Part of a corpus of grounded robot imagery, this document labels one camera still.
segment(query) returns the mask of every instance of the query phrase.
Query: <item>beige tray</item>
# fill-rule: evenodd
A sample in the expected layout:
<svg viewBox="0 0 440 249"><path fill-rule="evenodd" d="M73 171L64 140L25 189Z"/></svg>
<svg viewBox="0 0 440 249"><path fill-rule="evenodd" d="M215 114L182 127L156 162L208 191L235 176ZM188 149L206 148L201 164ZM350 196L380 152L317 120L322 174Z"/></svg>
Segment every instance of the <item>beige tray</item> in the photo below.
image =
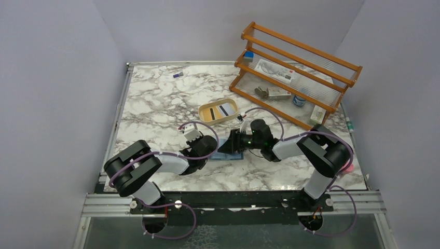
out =
<svg viewBox="0 0 440 249"><path fill-rule="evenodd" d="M207 121L205 119L204 114L203 114L203 111L205 109L216 107L218 105L225 104L225 103L231 104L232 108L235 110L234 114L229 115L227 117L215 119L215 120L212 120L212 121ZM202 122L206 123L207 125L210 125L210 126L214 125L216 123L220 123L220 122L224 122L224 121L227 121L227 120L234 119L234 118L237 117L237 114L238 114L238 107L237 107L237 104L235 103L235 101L233 99L222 99L222 100L218 100L218 101L211 102L211 103L208 103L208 104L204 104L204 105L199 107L199 117L200 117L200 120Z"/></svg>

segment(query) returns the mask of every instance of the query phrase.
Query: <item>wall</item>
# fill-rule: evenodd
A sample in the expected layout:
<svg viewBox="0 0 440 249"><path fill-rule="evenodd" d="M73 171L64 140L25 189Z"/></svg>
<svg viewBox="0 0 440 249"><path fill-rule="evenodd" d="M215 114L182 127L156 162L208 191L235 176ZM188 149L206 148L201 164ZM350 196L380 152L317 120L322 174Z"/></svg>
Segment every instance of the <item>wall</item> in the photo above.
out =
<svg viewBox="0 0 440 249"><path fill-rule="evenodd" d="M400 248L438 248L440 2L366 0L336 56L364 66L344 103Z"/></svg>
<svg viewBox="0 0 440 249"><path fill-rule="evenodd" d="M237 59L257 24L333 53L363 0L94 0L125 59Z"/></svg>
<svg viewBox="0 0 440 249"><path fill-rule="evenodd" d="M0 3L1 248L71 248L126 66L91 0Z"/></svg>

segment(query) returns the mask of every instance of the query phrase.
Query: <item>marble surface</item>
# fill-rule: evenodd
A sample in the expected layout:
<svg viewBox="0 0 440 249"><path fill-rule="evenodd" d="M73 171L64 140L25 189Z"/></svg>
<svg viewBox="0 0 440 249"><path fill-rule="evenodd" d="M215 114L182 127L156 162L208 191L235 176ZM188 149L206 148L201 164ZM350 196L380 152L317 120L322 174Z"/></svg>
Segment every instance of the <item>marble surface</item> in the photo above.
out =
<svg viewBox="0 0 440 249"><path fill-rule="evenodd" d="M238 71L233 65L136 66L119 124L114 154L139 139L163 151L178 151L186 147L185 138L177 127L186 121L199 120L198 108L202 104L232 98L240 112L257 106L228 90ZM183 72L184 76L172 77L179 72ZM255 110L249 113L249 118L264 119L274 136L280 136L280 125L270 113ZM283 118L281 120L285 137L304 131ZM341 109L330 115L325 125L352 145ZM227 137L230 129L238 127L239 123L234 119L215 124L213 129L220 137ZM205 127L199 126L199 130L210 134ZM346 189L365 190L356 156L353 164L354 170L340 177L336 184ZM246 151L244 160L208 161L202 170L193 174L179 176L156 173L150 181L155 182L162 191L298 190L304 186L313 170L305 156L273 163ZM108 186L108 178L104 191L115 191Z"/></svg>

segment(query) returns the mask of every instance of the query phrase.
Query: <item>wooden rack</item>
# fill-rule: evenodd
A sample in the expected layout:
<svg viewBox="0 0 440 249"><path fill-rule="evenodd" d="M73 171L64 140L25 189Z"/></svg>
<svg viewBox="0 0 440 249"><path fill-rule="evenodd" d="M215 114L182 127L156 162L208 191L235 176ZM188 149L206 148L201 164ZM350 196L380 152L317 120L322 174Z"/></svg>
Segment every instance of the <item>wooden rack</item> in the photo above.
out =
<svg viewBox="0 0 440 249"><path fill-rule="evenodd" d="M255 22L251 22L244 29L241 38L247 40L247 45L235 61L235 67L240 68L240 73L229 86L229 90L307 130L311 128L308 119L314 106L317 105L326 110L322 122L324 124L329 114L337 110L346 90L354 86L362 70L361 66L353 65L257 25ZM254 54L252 62L243 59L247 51ZM294 71L295 78L287 84L256 71L261 59ZM292 100L261 99L253 91L254 88L261 86L281 87L291 92L292 95L305 99L307 105L297 107Z"/></svg>

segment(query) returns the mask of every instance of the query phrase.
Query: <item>pink object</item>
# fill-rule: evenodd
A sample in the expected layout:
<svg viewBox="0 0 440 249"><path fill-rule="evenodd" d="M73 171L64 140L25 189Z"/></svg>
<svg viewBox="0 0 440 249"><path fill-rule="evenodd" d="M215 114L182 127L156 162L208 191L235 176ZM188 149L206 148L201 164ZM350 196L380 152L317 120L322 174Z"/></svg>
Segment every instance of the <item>pink object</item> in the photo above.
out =
<svg viewBox="0 0 440 249"><path fill-rule="evenodd" d="M341 172L342 174L347 174L347 173L350 173L350 172L352 172L354 170L354 165L353 164L351 164L349 167L348 167L348 169L346 169L346 170L344 170L343 172Z"/></svg>

